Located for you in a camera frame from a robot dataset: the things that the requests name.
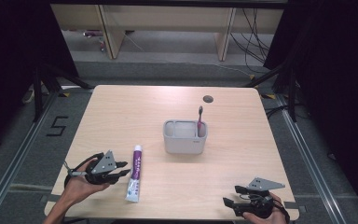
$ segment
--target human hand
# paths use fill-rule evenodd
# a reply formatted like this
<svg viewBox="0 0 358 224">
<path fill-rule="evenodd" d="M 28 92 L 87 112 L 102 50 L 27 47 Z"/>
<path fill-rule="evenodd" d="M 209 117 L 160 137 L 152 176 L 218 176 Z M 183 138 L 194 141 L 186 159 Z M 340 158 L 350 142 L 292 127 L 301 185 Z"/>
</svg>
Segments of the human hand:
<svg viewBox="0 0 358 224">
<path fill-rule="evenodd" d="M 94 160 L 88 161 L 83 164 L 78 171 L 86 171 L 87 166 Z M 101 184 L 101 185 L 93 185 L 89 183 L 85 176 L 76 176 L 71 177 L 63 190 L 61 199 L 66 202 L 69 206 L 72 206 L 76 203 L 80 203 L 86 198 L 88 198 L 91 194 L 107 189 L 110 186 L 109 183 Z"/>
<path fill-rule="evenodd" d="M 282 206 L 282 201 L 280 197 L 276 196 L 271 192 L 269 194 L 274 199 L 274 201 L 278 201 L 277 203 L 278 206 Z M 273 207 L 271 215 L 265 219 L 258 217 L 253 213 L 247 213 L 247 212 L 243 213 L 243 217 L 253 222 L 254 224 L 286 224 L 284 214 L 277 207 Z"/>
<path fill-rule="evenodd" d="M 87 166 L 91 161 L 86 162 L 78 171 L 86 171 Z M 55 203 L 52 207 L 51 211 L 48 213 L 48 216 L 44 220 L 44 224 L 60 224 L 62 223 L 62 219 L 65 216 L 66 211 L 81 201 L 88 198 L 91 194 L 107 189 L 110 184 L 102 184 L 102 185 L 93 185 L 89 183 L 86 178 L 82 176 L 71 177 L 66 184 L 65 189 L 60 197 L 60 199 Z"/>
</svg>

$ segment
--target floor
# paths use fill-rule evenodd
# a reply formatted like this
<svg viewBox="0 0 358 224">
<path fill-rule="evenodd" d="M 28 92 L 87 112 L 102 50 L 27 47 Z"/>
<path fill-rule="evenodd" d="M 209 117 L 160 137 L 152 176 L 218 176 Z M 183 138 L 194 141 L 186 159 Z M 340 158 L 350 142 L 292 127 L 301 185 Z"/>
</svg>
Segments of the floor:
<svg viewBox="0 0 358 224">
<path fill-rule="evenodd" d="M 78 66 L 84 63 L 126 64 L 128 69 L 136 69 L 135 65 L 131 66 L 132 63 L 203 64 L 206 65 L 205 69 L 215 66 L 216 69 L 236 70 L 236 72 L 240 74 L 246 73 L 246 75 L 255 74 L 260 76 L 261 73 L 257 74 L 257 72 L 266 72 L 265 69 L 255 71 L 263 63 L 249 55 L 245 56 L 243 50 L 237 46 L 233 39 L 229 43 L 226 60 L 224 62 L 218 61 L 212 34 L 127 32 L 118 57 L 111 60 L 107 57 L 106 52 L 101 49 L 101 38 L 97 36 L 88 38 L 83 36 L 83 32 L 62 31 L 73 59 Z M 258 46 L 247 45 L 245 37 L 250 37 L 249 35 L 234 34 L 234 37 L 259 58 L 263 58 L 263 53 Z M 260 36 L 266 46 L 270 45 L 272 38 L 273 35 Z M 248 67 L 247 72 L 237 71 L 236 66 L 244 65 Z M 267 94 L 271 92 L 270 88 L 260 86 L 262 87 L 259 89 L 262 91 L 261 93 Z M 74 112 L 73 119 L 70 120 L 76 126 L 81 120 L 82 111 L 87 106 L 90 94 L 74 95 L 70 102 L 59 97 L 54 103 L 54 112 L 50 113 L 59 114 L 66 107 L 78 108 L 79 112 Z M 265 108 L 276 107 L 284 103 L 284 96 L 276 97 L 273 101 L 263 99 L 262 102 Z M 32 121 L 29 120 L 33 116 L 32 104 L 26 105 L 18 113 L 19 119 L 13 120 L 9 125 L 7 136 L 11 136 L 15 132 L 16 136 L 21 137 L 8 137 L 7 139 L 10 140 L 3 142 L 3 145 L 0 146 L 8 148 L 3 154 L 4 156 L 2 156 L 3 152 L 0 151 L 0 181 L 2 181 L 2 176 L 5 176 L 4 173 L 7 173 L 7 167 L 11 167 L 8 164 L 16 157 L 18 148 L 23 147 L 23 139 L 33 139 L 32 136 L 27 135 L 28 131 L 38 128 L 34 127 Z M 298 119 L 295 124 L 290 122 L 285 112 L 280 113 L 269 119 L 269 125 L 274 132 L 283 165 L 299 205 L 300 219 L 296 223 L 358 223 L 357 196 L 351 189 L 351 185 L 346 180 L 345 175 L 340 172 L 339 167 L 326 156 L 328 149 L 326 149 L 322 137 L 308 117 L 306 108 L 301 107 L 296 111 Z M 42 125 L 47 126 L 54 118 L 54 116 L 47 116 L 47 121 Z M 75 134 L 76 127 L 68 128 L 68 130 L 68 137 L 59 140 L 62 141 L 60 145 L 64 147 L 70 146 L 71 137 Z M 46 135 L 49 130 L 47 129 L 46 131 L 42 127 L 39 132 L 42 135 Z M 35 223 L 43 220 L 41 218 L 43 218 L 42 210 L 46 202 L 46 194 L 51 190 L 50 183 L 54 183 L 55 178 L 54 175 L 46 175 L 49 174 L 48 167 L 53 164 L 60 165 L 61 161 L 57 158 L 64 158 L 66 152 L 60 151 L 53 143 L 47 144 L 44 142 L 43 145 L 40 145 L 41 143 L 37 138 L 38 136 L 31 141 L 32 148 L 48 147 L 51 158 L 44 159 L 46 152 L 44 154 L 40 150 L 34 149 L 30 150 L 27 155 L 27 158 L 33 158 L 32 160 L 24 160 L 19 163 L 19 171 L 10 177 L 13 178 L 14 182 L 10 185 L 6 198 L 0 202 L 0 223 Z M 305 160 L 311 160 L 314 163 L 309 164 Z M 30 170 L 33 170 L 33 175 L 29 175 Z M 318 179 L 315 178 L 318 177 L 322 178 L 322 185 L 317 183 Z M 329 209 L 329 203 L 332 203 L 330 205 L 333 207 L 335 207 L 334 203 L 339 203 L 339 205 L 336 209 Z M 23 208 L 21 210 L 26 212 L 22 214 L 19 209 L 16 210 L 16 207 Z M 110 222 L 107 220 L 91 221 L 91 223 Z"/>
</svg>

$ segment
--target toothpaste tube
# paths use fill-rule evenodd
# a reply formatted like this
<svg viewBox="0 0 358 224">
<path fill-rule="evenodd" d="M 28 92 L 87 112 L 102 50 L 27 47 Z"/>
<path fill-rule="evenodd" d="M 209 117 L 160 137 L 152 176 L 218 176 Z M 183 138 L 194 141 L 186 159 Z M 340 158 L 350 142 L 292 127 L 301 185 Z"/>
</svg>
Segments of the toothpaste tube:
<svg viewBox="0 0 358 224">
<path fill-rule="evenodd" d="M 131 169 L 131 178 L 127 190 L 127 201 L 139 202 L 139 180 L 141 175 L 142 147 L 137 145 L 133 150 L 133 163 Z"/>
</svg>

